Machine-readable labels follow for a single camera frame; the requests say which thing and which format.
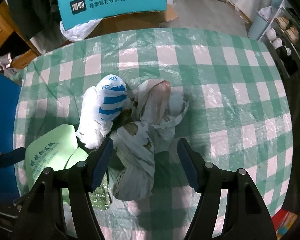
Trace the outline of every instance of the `plastic table cover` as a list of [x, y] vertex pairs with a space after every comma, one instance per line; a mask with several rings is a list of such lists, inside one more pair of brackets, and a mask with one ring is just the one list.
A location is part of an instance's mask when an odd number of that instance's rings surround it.
[[[155, 155], [153, 195], [138, 202], [112, 198], [108, 210], [96, 210], [106, 239], [183, 239], [200, 195], [189, 187], [179, 161], [179, 138], [221, 169], [247, 169], [270, 215], [280, 209], [292, 162], [289, 106], [266, 46], [248, 38], [144, 29], [79, 41], [40, 56], [18, 74], [23, 85], [14, 147], [27, 147], [63, 123], [77, 127], [85, 90], [110, 73], [125, 81], [130, 97], [143, 81], [165, 79], [183, 91], [189, 110], [169, 152]], [[24, 164], [15, 169], [23, 195], [28, 191]], [[222, 230], [225, 208], [223, 191], [214, 235]]]

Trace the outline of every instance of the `colorful box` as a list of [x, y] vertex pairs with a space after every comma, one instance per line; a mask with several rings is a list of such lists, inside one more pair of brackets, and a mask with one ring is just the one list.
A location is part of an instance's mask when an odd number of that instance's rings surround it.
[[66, 30], [77, 24], [109, 16], [164, 11], [167, 0], [58, 0], [59, 10]]

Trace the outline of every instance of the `metal bolt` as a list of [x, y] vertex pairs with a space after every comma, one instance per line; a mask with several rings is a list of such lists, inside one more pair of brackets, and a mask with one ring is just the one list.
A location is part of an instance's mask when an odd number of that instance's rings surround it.
[[86, 163], [85, 161], [79, 161], [79, 162], [77, 163], [77, 167], [82, 168], [82, 167], [84, 167], [86, 164], [87, 164], [87, 163]]
[[239, 169], [239, 173], [241, 175], [246, 175], [247, 174], [247, 171], [245, 169]]
[[48, 174], [52, 169], [50, 167], [44, 168], [43, 173]]
[[211, 169], [211, 168], [213, 167], [213, 163], [211, 163], [211, 162], [206, 162], [206, 163], [204, 164], [204, 166], [206, 166], [207, 168]]

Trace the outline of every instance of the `white plastic bag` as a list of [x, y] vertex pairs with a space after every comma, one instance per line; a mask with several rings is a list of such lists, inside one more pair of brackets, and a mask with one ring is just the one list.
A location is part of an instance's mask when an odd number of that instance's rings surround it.
[[259, 11], [260, 16], [262, 16], [266, 21], [269, 21], [271, 19], [271, 16], [273, 14], [272, 7], [268, 6], [265, 8], [260, 9]]
[[101, 19], [90, 20], [87, 23], [78, 24], [69, 30], [65, 30], [62, 21], [60, 22], [60, 31], [69, 41], [83, 41], [94, 28], [101, 22]]
[[116, 179], [113, 194], [120, 200], [140, 200], [151, 196], [154, 184], [154, 154], [167, 151], [188, 110], [183, 93], [168, 81], [150, 79], [139, 86], [131, 105], [132, 120], [111, 134], [114, 149], [125, 169]]
[[98, 148], [110, 132], [113, 120], [121, 113], [127, 87], [116, 75], [107, 75], [98, 85], [86, 90], [82, 99], [76, 136], [88, 149]]

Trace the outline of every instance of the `wooden cabinet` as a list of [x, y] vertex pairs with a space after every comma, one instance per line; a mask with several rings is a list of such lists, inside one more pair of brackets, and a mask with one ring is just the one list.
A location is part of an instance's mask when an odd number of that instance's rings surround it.
[[40, 54], [30, 41], [25, 41], [25, 39], [22, 37], [18, 26], [10, 17], [8, 5], [5, 1], [3, 1], [0, 5], [0, 48], [14, 32], [23, 40], [23, 42], [27, 44], [29, 49], [17, 59], [13, 60], [11, 66], [18, 69], [23, 69]]

